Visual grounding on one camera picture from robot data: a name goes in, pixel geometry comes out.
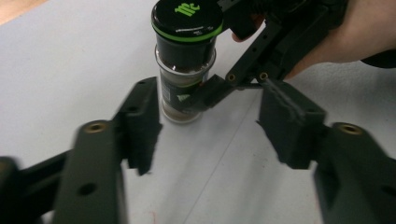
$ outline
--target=human hand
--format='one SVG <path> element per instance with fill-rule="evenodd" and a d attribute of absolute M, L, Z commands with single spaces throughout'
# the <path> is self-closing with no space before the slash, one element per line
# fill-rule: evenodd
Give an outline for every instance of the human hand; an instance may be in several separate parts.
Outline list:
<path fill-rule="evenodd" d="M 286 78 L 317 63 L 350 63 L 396 49 L 395 22 L 395 0 L 349 0 L 344 22 L 305 55 Z"/>

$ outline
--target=white table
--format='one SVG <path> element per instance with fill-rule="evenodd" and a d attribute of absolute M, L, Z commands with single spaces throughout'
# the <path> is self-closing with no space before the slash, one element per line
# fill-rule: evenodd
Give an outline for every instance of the white table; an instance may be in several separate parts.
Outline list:
<path fill-rule="evenodd" d="M 0 155 L 26 168 L 73 145 L 77 128 L 111 119 L 132 86 L 159 75 L 155 1 L 48 1 L 0 26 Z M 211 74 L 228 72 L 251 40 L 219 36 Z M 321 64 L 290 83 L 369 130 L 396 158 L 396 70 Z M 255 123 L 260 91 L 236 91 L 189 125 L 162 116 L 152 175 L 126 170 L 136 224 L 321 223 L 311 171 L 279 164 Z"/>

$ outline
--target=green jar lid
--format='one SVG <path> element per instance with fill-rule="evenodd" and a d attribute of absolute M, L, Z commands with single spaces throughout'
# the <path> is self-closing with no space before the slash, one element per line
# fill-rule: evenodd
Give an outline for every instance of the green jar lid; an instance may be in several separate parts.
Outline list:
<path fill-rule="evenodd" d="M 198 42 L 221 33 L 222 11 L 214 0 L 160 0 L 152 9 L 151 23 L 163 37 Z"/>

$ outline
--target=green logo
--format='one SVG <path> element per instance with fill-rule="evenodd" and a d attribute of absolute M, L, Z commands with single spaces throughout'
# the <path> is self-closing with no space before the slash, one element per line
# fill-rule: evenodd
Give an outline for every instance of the green logo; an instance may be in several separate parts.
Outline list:
<path fill-rule="evenodd" d="M 196 7 L 194 3 L 191 4 L 183 3 L 177 8 L 175 8 L 175 12 L 180 12 L 186 16 L 191 17 L 195 13 L 195 11 L 198 11 L 199 9 L 200 7 L 199 6 Z"/>

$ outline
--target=white surface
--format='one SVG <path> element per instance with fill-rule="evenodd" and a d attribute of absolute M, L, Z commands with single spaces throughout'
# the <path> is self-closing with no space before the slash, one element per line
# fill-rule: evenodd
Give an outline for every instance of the white surface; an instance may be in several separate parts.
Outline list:
<path fill-rule="evenodd" d="M 0 26 L 0 155 L 28 167 L 73 145 L 79 125 L 111 119 L 145 77 L 159 75 L 155 1 L 48 1 Z M 222 34 L 211 74 L 248 46 Z M 395 70 L 322 64 L 290 83 L 369 130 L 396 158 Z M 261 128 L 259 91 L 236 91 L 189 125 L 162 117 L 152 175 L 125 171 L 131 223 L 321 223 L 311 171 L 279 164 Z"/>

